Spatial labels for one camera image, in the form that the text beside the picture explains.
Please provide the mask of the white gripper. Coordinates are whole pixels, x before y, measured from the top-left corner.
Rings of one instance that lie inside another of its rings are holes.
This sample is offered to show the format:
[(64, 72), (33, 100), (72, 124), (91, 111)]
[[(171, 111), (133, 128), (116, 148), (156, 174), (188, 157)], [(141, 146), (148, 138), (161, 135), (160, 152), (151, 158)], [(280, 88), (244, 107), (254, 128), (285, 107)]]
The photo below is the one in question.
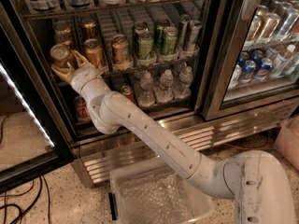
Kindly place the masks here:
[(52, 71), (64, 82), (70, 82), (71, 87), (80, 95), (102, 95), (105, 93), (105, 81), (98, 69), (91, 65), (89, 60), (77, 50), (73, 54), (72, 68), (62, 68), (55, 64)]

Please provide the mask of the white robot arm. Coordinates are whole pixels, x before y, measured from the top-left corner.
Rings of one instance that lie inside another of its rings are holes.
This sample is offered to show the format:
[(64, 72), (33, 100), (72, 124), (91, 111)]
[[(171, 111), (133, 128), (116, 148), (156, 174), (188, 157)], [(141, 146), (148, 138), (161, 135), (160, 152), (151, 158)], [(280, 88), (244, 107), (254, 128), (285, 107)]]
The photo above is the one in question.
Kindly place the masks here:
[(112, 134), (124, 126), (193, 187), (211, 197), (233, 199), (235, 224), (297, 224), (289, 178), (276, 157), (250, 150), (213, 161), (112, 91), (79, 52), (63, 46), (51, 49), (50, 56), (51, 69), (82, 96), (99, 132)]

